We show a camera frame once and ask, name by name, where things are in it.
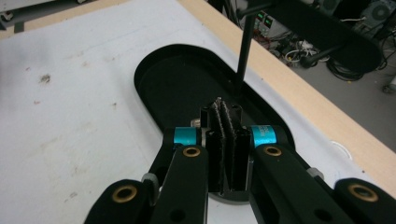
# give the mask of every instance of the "teal tape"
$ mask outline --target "teal tape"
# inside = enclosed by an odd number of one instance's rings
[[[276,143],[276,134],[270,125],[253,125],[250,128],[253,133],[255,148],[262,144]]]
[[[174,144],[197,145],[197,129],[190,127],[175,128]]]

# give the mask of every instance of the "brass ring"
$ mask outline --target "brass ring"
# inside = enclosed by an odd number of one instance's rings
[[[186,157],[197,157],[201,154],[201,150],[198,147],[186,147],[183,149],[183,155]]]
[[[369,189],[363,185],[352,184],[352,185],[349,185],[347,187],[347,189],[353,196],[355,196],[361,200],[364,200],[366,202],[374,203],[374,202],[378,201],[378,195],[372,189]],[[357,189],[364,190],[365,192],[357,192]]]
[[[124,185],[114,190],[112,199],[115,203],[128,203],[136,194],[137,188],[135,186]]]
[[[264,152],[270,156],[280,156],[282,155],[282,150],[277,147],[265,147]]]

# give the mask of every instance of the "white tabletop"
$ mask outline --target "white tabletop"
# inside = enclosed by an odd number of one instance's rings
[[[134,70],[176,43],[211,49],[236,69],[238,56],[175,0],[129,1],[0,41],[0,223],[83,223],[107,186],[148,171],[162,134]],[[370,180],[251,70],[246,82],[329,185]],[[209,200],[208,214],[208,223],[255,222],[249,205]]]

